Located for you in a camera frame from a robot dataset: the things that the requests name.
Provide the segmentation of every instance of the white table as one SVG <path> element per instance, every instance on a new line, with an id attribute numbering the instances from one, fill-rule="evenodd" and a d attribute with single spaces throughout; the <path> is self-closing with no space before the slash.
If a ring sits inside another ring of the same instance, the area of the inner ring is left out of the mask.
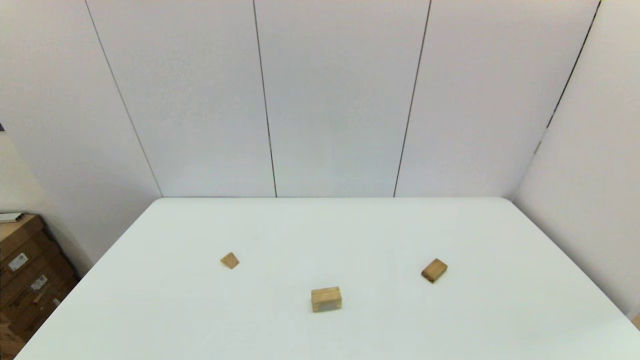
<path id="1" fill-rule="evenodd" d="M 506 200 L 162 199 L 17 359 L 364 358 L 638 360 L 640 332 Z"/>

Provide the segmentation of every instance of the small wooden block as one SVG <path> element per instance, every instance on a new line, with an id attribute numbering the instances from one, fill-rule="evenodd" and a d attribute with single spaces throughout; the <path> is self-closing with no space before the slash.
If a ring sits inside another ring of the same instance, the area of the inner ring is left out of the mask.
<path id="1" fill-rule="evenodd" d="M 435 259 L 431 264 L 429 264 L 429 266 L 424 268 L 422 276 L 431 282 L 435 282 L 442 274 L 444 274 L 445 271 L 447 271 L 447 264 L 443 263 L 439 259 Z"/>
<path id="2" fill-rule="evenodd" d="M 334 288 L 312 290 L 311 304 L 313 305 L 314 313 L 340 309 L 342 307 L 340 288 L 336 286 Z"/>
<path id="3" fill-rule="evenodd" d="M 230 269 L 233 269 L 240 264 L 240 261 L 238 261 L 233 252 L 228 253 L 224 258 L 220 259 L 220 261 Z"/>

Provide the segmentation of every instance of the white wall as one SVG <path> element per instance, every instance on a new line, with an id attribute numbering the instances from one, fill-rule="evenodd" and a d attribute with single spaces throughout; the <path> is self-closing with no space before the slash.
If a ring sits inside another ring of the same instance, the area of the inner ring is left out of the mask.
<path id="1" fill-rule="evenodd" d="M 82 0 L 0 3 L 2 125 L 96 262 L 160 198 Z"/>
<path id="2" fill-rule="evenodd" d="M 397 196 L 511 198 L 598 0 L 433 0 Z"/>
<path id="3" fill-rule="evenodd" d="M 600 5 L 515 204 L 626 313 L 640 311 L 640 2 Z"/>
<path id="4" fill-rule="evenodd" d="M 252 0 L 90 0 L 164 196 L 275 196 Z"/>
<path id="5" fill-rule="evenodd" d="M 42 216 L 63 252 L 84 275 L 93 263 L 64 224 L 6 133 L 0 133 L 0 212 L 23 211 Z"/>
<path id="6" fill-rule="evenodd" d="M 393 196 L 428 5 L 255 2 L 278 196 Z"/>

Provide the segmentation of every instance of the white label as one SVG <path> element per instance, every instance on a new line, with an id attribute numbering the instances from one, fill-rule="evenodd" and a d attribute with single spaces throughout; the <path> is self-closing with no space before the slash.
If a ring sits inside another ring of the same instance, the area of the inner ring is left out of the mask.
<path id="1" fill-rule="evenodd" d="M 29 258 L 27 258 L 27 255 L 22 253 L 22 254 L 16 256 L 15 259 L 11 260 L 11 262 L 9 263 L 9 269 L 11 269 L 11 271 L 16 271 L 22 265 L 26 264 L 27 261 L 29 261 Z"/>
<path id="2" fill-rule="evenodd" d="M 40 290 L 40 288 L 47 283 L 47 277 L 44 275 L 41 275 L 36 281 L 33 282 L 33 284 L 31 284 L 31 288 L 33 289 L 33 291 L 38 291 Z"/>

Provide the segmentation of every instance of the stacked cardboard boxes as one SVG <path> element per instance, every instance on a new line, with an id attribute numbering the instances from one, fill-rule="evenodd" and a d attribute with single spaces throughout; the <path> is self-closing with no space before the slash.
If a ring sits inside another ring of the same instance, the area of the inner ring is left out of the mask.
<path id="1" fill-rule="evenodd" d="M 0 359 L 12 359 L 77 284 L 37 215 L 0 224 Z"/>

